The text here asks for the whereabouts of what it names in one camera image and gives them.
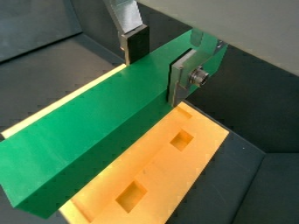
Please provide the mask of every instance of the green rectangular bar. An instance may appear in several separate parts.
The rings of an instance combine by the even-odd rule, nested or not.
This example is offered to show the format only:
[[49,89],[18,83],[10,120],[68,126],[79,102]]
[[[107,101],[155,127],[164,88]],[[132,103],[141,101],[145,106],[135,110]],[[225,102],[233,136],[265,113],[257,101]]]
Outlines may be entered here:
[[[0,184],[13,207],[49,217],[169,112],[169,64],[191,48],[189,36],[188,31],[0,143]],[[224,52],[205,64],[211,74]]]

